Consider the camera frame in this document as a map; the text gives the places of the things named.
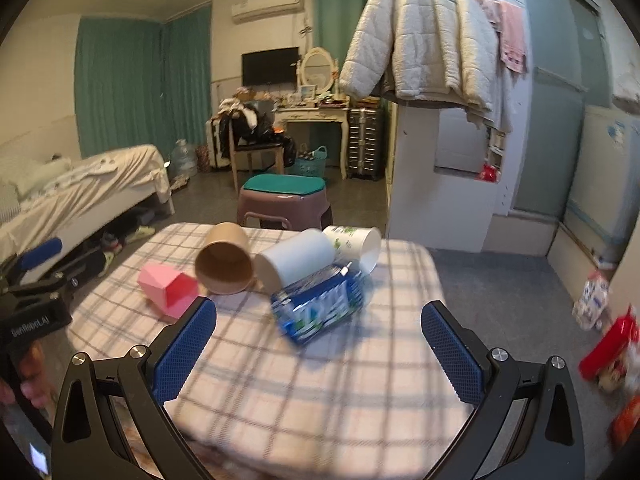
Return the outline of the person's left hand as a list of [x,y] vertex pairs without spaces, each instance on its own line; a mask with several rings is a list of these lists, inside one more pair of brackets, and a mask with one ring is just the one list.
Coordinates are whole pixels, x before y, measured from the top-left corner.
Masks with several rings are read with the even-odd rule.
[[33,342],[25,352],[18,364],[18,374],[22,378],[21,392],[25,398],[35,408],[45,408],[51,400],[52,385],[46,373],[43,348],[39,341]]

